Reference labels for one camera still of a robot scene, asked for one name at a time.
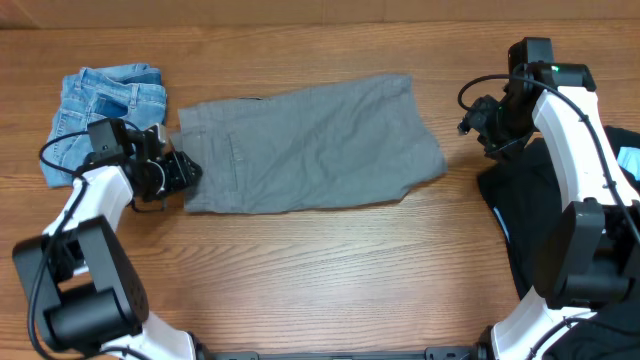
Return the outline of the grey cotton shorts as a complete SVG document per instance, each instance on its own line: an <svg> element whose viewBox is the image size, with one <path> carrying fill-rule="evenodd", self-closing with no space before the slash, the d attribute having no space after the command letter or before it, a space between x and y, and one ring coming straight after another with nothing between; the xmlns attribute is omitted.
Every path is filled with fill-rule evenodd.
<svg viewBox="0 0 640 360"><path fill-rule="evenodd" d="M176 139L203 171L185 195L191 213L390 202L447 170L407 75L200 103L179 118Z"/></svg>

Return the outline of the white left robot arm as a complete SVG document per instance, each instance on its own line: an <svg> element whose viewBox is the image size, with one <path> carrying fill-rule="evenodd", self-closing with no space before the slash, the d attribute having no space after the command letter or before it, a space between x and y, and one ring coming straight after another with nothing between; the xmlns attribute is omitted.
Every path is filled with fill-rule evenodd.
<svg viewBox="0 0 640 360"><path fill-rule="evenodd" d="M73 192L41 235L18 243L13 262L29 302L27 332L44 359L207 359L194 335L149 309L116 230L137 200L165 202L202 169L171 144L163 125L145 130L105 118L84 130L92 147L73 170Z"/></svg>

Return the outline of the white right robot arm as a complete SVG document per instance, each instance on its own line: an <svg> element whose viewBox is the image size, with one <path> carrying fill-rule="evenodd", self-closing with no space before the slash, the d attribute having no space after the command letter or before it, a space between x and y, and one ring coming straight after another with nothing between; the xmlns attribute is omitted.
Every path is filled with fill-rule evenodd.
<svg viewBox="0 0 640 360"><path fill-rule="evenodd" d="M637 138L604 127L595 81L551 41L512 45L503 98L465 109L492 168L481 195L501 224L520 301L470 348L427 358L635 359L639 355L639 178L620 160Z"/></svg>

